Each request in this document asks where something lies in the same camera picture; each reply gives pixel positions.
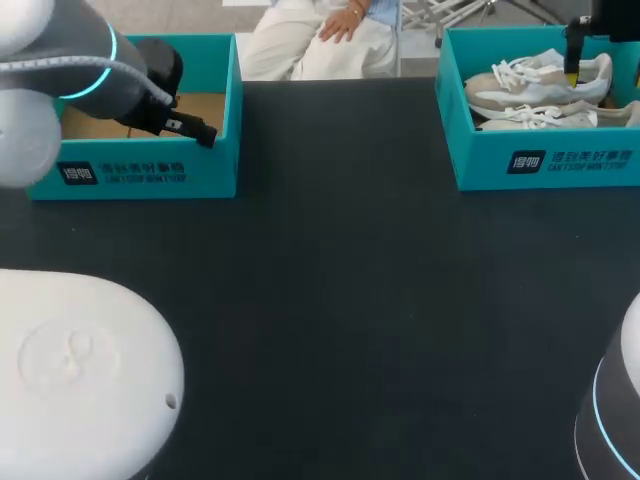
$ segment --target robotic arm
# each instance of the robotic arm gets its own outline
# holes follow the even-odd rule
[[[593,0],[593,16],[574,19],[567,26],[568,48],[564,71],[570,84],[574,87],[578,84],[585,37],[608,36],[614,43],[640,41],[636,11],[634,1]]]
[[[182,73],[172,47],[155,39],[134,46],[84,0],[0,0],[0,186],[33,184],[54,164],[54,99],[211,148],[216,129],[173,110]]]

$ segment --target white pants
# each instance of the white pants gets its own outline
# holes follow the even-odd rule
[[[242,56],[244,80],[333,80],[379,76],[396,55],[395,30],[365,18],[347,42],[318,34],[347,0],[279,0],[269,8]]]

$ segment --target shoelace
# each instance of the shoelace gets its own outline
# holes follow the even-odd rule
[[[531,57],[516,58],[509,63],[503,60],[498,65],[492,65],[491,69],[500,86],[511,90],[511,86],[518,83],[539,83],[540,78],[537,69],[523,65],[524,62],[530,59]]]
[[[522,122],[527,130],[546,128],[547,125],[562,125],[558,117],[562,116],[562,111],[558,107],[537,107],[531,108],[523,105],[520,108],[507,108],[505,119],[515,122]]]

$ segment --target person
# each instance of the person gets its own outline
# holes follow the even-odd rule
[[[244,80],[380,76],[395,62],[398,0],[272,0],[241,58]]]

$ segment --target blue shirt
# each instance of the blue shirt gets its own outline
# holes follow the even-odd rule
[[[395,27],[398,23],[398,0],[373,0],[367,17]]]

